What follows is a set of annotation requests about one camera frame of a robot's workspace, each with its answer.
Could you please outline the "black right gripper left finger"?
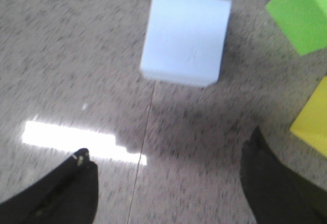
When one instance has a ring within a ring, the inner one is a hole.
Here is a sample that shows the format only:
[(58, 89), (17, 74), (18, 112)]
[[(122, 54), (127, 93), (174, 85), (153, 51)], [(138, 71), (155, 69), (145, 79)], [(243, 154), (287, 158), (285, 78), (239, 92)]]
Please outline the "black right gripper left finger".
[(98, 166), (81, 148), (42, 179), (1, 203), (1, 223), (93, 223)]

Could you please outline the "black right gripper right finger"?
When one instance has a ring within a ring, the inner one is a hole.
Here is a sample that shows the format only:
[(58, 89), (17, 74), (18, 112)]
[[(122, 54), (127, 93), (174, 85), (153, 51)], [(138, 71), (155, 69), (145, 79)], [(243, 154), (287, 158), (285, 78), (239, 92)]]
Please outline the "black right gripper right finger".
[(284, 165), (259, 127), (243, 144), (240, 180), (257, 223), (326, 223), (326, 190)]

